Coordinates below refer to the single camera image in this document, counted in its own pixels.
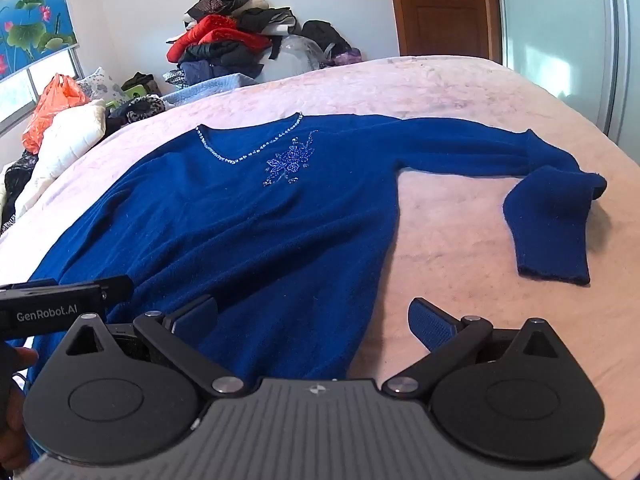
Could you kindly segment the person's left hand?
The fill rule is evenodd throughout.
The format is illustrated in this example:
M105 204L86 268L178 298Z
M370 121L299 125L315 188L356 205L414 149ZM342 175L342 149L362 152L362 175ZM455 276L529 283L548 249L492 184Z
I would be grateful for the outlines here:
M11 380L11 390L4 415L6 429L1 433L1 466L7 471L23 469L32 461L23 422L24 399L25 395L21 388Z

